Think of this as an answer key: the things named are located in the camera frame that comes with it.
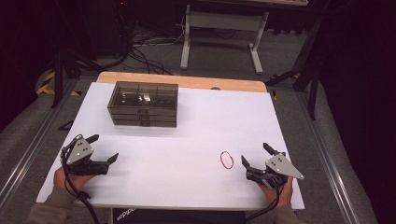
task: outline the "black cable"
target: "black cable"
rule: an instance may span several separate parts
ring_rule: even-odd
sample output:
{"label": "black cable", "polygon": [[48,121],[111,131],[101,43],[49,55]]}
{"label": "black cable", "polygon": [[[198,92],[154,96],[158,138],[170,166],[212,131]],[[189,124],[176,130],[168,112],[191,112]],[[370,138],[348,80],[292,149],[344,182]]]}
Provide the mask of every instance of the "black cable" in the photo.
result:
{"label": "black cable", "polygon": [[131,39],[131,43],[134,47],[140,48],[143,46],[157,46],[160,44],[174,44],[180,39],[181,35],[179,35],[178,38],[169,38],[169,36],[166,35],[164,38],[159,39],[159,41],[157,41],[155,43],[148,43],[148,41],[151,41],[156,37],[163,37],[163,35],[159,34],[159,33],[154,33],[154,34],[147,33],[146,34],[141,31],[137,31],[137,33],[132,35],[130,39]]}
{"label": "black cable", "polygon": [[136,69],[136,70],[142,70],[142,69],[147,69],[147,67],[132,67],[131,65],[128,65],[126,63],[122,63],[123,65],[125,65],[126,67],[132,68],[132,69]]}
{"label": "black cable", "polygon": [[272,176],[271,178],[273,179],[273,181],[274,181],[274,183],[276,185],[276,187],[275,187],[276,198],[266,208],[258,211],[257,213],[251,215],[250,217],[247,217],[246,222],[249,222],[250,220],[252,220],[252,219],[254,219],[256,217],[259,217],[259,216],[261,216],[261,215],[263,215],[263,214],[265,214],[265,213],[267,213],[267,212],[269,212],[269,211],[271,211],[271,210],[273,210],[273,209],[275,209],[277,207],[277,205],[279,203],[279,199],[280,199],[280,194],[282,193],[284,186],[282,186],[281,191],[279,191],[280,186],[278,185],[277,180],[275,179],[274,176]]}
{"label": "black cable", "polygon": [[[94,223],[95,223],[95,224],[100,224],[98,216],[96,215],[95,211],[93,210],[92,205],[91,205],[91,204],[88,202],[88,200],[87,200],[87,199],[90,199],[90,196],[89,196],[88,193],[86,193],[85,191],[80,191],[80,190],[78,190],[78,189],[74,186],[73,182],[72,182],[71,179],[70,179],[69,172],[68,172],[68,170],[67,170],[67,164],[66,164],[66,161],[68,160],[68,158],[69,158],[69,156],[70,156],[70,153],[71,153],[70,148],[67,148],[66,151],[63,151],[63,152],[61,153],[62,167],[63,167],[63,169],[64,169],[64,177],[65,177],[64,186],[66,187],[67,191],[68,191],[71,195],[75,196],[75,197],[78,198],[82,203],[85,204],[85,206],[88,208],[88,211],[90,212],[90,214],[91,214],[91,216],[92,216],[92,218],[93,218]],[[67,183],[69,184],[70,188],[71,188],[76,194],[72,193],[72,192],[67,188],[67,186],[66,186],[66,181],[67,181]]]}
{"label": "black cable", "polygon": [[162,64],[162,63],[157,62],[157,61],[153,61],[153,60],[148,60],[148,59],[146,58],[146,56],[144,56],[144,54],[143,54],[142,51],[140,51],[140,50],[138,50],[138,49],[135,49],[135,48],[134,48],[134,50],[138,51],[141,55],[143,55],[143,57],[140,57],[140,56],[138,56],[137,54],[134,54],[135,57],[137,57],[138,59],[141,59],[141,60],[145,60],[145,61],[148,62],[149,65],[151,65],[151,66],[153,65],[153,63],[157,63],[157,64],[161,67],[161,69],[164,71],[164,69],[163,69],[163,64]]}
{"label": "black cable", "polygon": [[[133,59],[137,60],[138,62],[141,62],[141,63],[146,63],[145,61],[143,61],[143,60],[140,60],[140,59],[138,59],[138,58],[134,57],[134,55],[130,55],[130,56],[131,56]],[[166,73],[166,74],[168,74],[168,75],[171,75],[171,76],[173,76],[173,74],[172,74],[171,72],[167,71],[167,70],[166,70],[166,69],[164,69],[164,68],[161,68],[160,66],[158,66],[158,65],[156,65],[156,64],[148,63],[148,66],[153,66],[153,67],[156,67],[156,68],[162,69],[162,70],[163,70],[163,73]]]}
{"label": "black cable", "polygon": [[191,34],[193,34],[195,32],[208,32],[208,33],[216,35],[216,36],[218,36],[218,37],[220,37],[222,39],[231,39],[236,34],[236,30],[232,30],[231,32],[220,32],[220,31],[217,31],[217,30],[211,29],[211,28],[209,28],[209,29],[194,28],[194,29],[191,30]]}
{"label": "black cable", "polygon": [[101,64],[100,66],[102,66],[103,68],[114,67],[114,66],[117,66],[120,63],[122,63],[127,57],[128,57],[128,47],[126,48],[126,50],[124,51],[124,53],[122,54],[122,57],[120,59],[118,59],[114,63]]}

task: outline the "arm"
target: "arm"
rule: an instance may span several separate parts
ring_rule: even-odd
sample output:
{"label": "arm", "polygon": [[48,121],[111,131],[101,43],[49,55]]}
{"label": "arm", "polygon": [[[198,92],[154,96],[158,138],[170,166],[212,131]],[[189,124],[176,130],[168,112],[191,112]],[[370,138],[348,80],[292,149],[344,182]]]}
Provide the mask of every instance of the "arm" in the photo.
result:
{"label": "arm", "polygon": [[[260,189],[264,192],[268,202],[272,202],[276,198],[276,191],[268,189],[264,185],[259,184]],[[266,215],[274,224],[304,224],[299,221],[297,216],[291,209],[291,195],[293,194],[292,178],[289,177],[288,183],[283,187],[279,197],[279,203],[276,208]]]}
{"label": "arm", "polygon": [[[93,175],[76,176],[70,175],[70,179],[78,190],[82,190],[84,185],[93,178]],[[76,199],[67,192],[70,189],[67,184],[64,185],[65,176],[61,168],[55,171],[53,178],[53,189],[48,199],[44,203],[36,203],[33,205],[27,223],[65,223],[67,219],[72,217],[72,204]]]}

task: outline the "metal stand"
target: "metal stand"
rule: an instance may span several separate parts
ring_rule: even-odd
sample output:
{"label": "metal stand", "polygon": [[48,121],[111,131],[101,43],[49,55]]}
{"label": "metal stand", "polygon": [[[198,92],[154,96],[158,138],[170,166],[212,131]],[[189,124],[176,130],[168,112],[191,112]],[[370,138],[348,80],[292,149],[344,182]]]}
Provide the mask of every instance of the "metal stand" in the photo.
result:
{"label": "metal stand", "polygon": [[320,27],[321,22],[322,22],[322,18],[321,17],[317,18],[291,70],[279,77],[273,78],[265,82],[266,86],[273,86],[276,83],[281,82],[289,77],[293,77],[297,74],[300,74],[296,82],[293,84],[293,88],[295,91],[304,91],[306,86],[312,80],[311,92],[309,93],[310,96],[308,102],[308,111],[309,114],[311,115],[312,120],[315,120],[315,103],[316,103],[317,91],[318,91],[318,70],[320,66],[311,65],[311,68],[313,67],[314,70],[312,71],[312,69],[309,68],[309,65],[306,64],[306,61],[308,59],[312,46],[314,45],[315,38],[317,37],[318,29]]}
{"label": "metal stand", "polygon": [[256,31],[254,43],[249,44],[250,54],[254,63],[257,74],[262,74],[262,64],[260,62],[257,48],[262,39],[262,33],[268,19],[268,12],[264,12],[262,17],[258,16],[239,16],[225,15],[217,13],[204,13],[191,11],[191,6],[187,5],[186,25],[184,33],[184,46],[181,54],[180,68],[185,70],[189,63],[190,54],[190,31],[191,27],[216,28],[216,29],[233,29],[244,31]]}
{"label": "metal stand", "polygon": [[106,69],[74,52],[73,50],[60,49],[55,54],[55,96],[53,99],[52,108],[56,107],[64,96],[64,71],[69,78],[79,78],[81,75],[76,60],[84,62],[89,67],[95,69],[98,72],[106,71]]}

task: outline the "sleeve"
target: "sleeve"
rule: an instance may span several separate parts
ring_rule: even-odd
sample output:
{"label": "sleeve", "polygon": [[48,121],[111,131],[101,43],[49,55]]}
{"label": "sleeve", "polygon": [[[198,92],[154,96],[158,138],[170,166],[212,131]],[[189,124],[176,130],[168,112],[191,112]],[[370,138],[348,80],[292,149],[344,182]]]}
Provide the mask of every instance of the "sleeve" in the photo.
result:
{"label": "sleeve", "polygon": [[72,217],[72,204],[76,198],[66,189],[53,188],[44,203],[36,203],[30,210],[28,224],[61,224]]}
{"label": "sleeve", "polygon": [[267,213],[267,217],[274,224],[304,224],[299,221],[291,209],[291,203],[282,205]]}

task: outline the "wire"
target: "wire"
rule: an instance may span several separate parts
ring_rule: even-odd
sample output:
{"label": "wire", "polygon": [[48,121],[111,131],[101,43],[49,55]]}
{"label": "wire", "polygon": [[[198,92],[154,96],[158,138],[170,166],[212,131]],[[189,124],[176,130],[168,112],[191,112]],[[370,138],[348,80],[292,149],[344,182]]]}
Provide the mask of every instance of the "wire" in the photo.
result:
{"label": "wire", "polygon": [[163,64],[157,61],[149,60],[146,58],[144,53],[137,48],[132,48],[131,53],[129,56],[140,63],[144,63],[147,66],[148,73],[150,74],[151,71],[155,72],[156,74],[168,74],[173,75],[171,72],[164,69]]}
{"label": "wire", "polygon": [[[176,38],[168,38],[168,37],[163,38],[156,34],[155,35],[145,34],[145,33],[143,33],[143,31],[139,31],[138,28],[136,27],[137,33],[132,36],[133,47],[139,48],[139,47],[143,47],[143,46],[165,46],[165,45],[176,44],[176,42],[181,41],[180,40],[181,37],[185,34],[184,25],[183,25],[185,17],[186,17],[186,13],[184,13],[183,17],[181,18],[182,32]],[[134,38],[137,37],[138,35],[141,35],[141,38],[138,39],[137,41],[134,40]],[[161,41],[158,43],[148,43],[148,42],[157,41],[157,40],[161,40]]]}
{"label": "wire", "polygon": [[132,69],[147,69],[147,67],[132,67],[131,65],[128,65],[126,63],[122,63],[123,65],[125,65],[126,67],[132,68]]}
{"label": "wire", "polygon": [[216,35],[216,36],[218,36],[218,37],[220,37],[222,39],[231,39],[236,34],[236,30],[231,30],[230,32],[220,32],[220,31],[218,31],[216,29],[211,29],[211,28],[209,28],[209,29],[193,28],[191,33],[193,34],[195,32],[208,32],[208,33]]}
{"label": "wire", "polygon": [[[64,169],[64,177],[65,177],[64,186],[65,186],[65,188],[67,189],[67,191],[68,191],[71,195],[75,196],[75,197],[78,198],[82,203],[85,204],[85,206],[88,208],[88,211],[90,212],[90,214],[91,214],[91,216],[92,216],[92,218],[93,218],[94,223],[95,223],[95,224],[100,224],[98,216],[96,215],[95,211],[93,210],[92,205],[91,205],[91,204],[88,202],[88,200],[87,200],[87,199],[90,199],[90,195],[88,195],[88,193],[86,193],[86,192],[84,192],[84,191],[78,190],[78,189],[74,186],[73,182],[72,182],[71,179],[70,179],[69,172],[68,172],[68,170],[67,170],[66,161],[68,160],[71,151],[72,151],[72,150],[71,150],[70,147],[69,147],[69,148],[66,148],[65,150],[63,150],[62,153],[61,153],[62,167],[63,167],[63,169]],[[73,190],[74,193],[71,192],[70,189],[67,187],[66,182],[69,184],[71,190]]]}
{"label": "wire", "polygon": [[276,186],[275,187],[276,198],[266,208],[258,211],[257,213],[251,215],[250,217],[247,217],[246,222],[249,222],[250,220],[252,220],[256,217],[259,217],[259,216],[261,216],[261,215],[263,215],[277,207],[277,204],[279,203],[279,199],[280,199],[280,194],[282,193],[284,186],[282,185],[282,189],[279,191],[279,188],[280,188],[280,186],[278,185],[279,179],[276,179],[276,177],[278,177],[278,176],[275,176],[275,175],[271,176],[271,179],[274,181],[274,184]]}

